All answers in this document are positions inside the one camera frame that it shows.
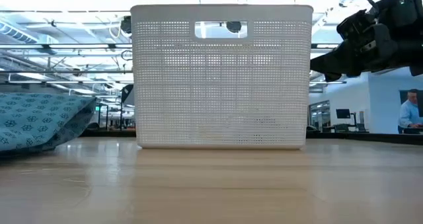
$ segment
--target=person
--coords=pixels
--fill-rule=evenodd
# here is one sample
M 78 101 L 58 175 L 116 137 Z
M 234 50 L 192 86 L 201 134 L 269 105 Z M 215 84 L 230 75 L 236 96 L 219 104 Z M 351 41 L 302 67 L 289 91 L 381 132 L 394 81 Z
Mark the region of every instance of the person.
M 417 89 L 411 89 L 407 93 L 407 101 L 399 110 L 398 131 L 399 133 L 418 133 L 418 131 L 406 128 L 423 128 L 423 118 L 419 116 L 417 107 Z

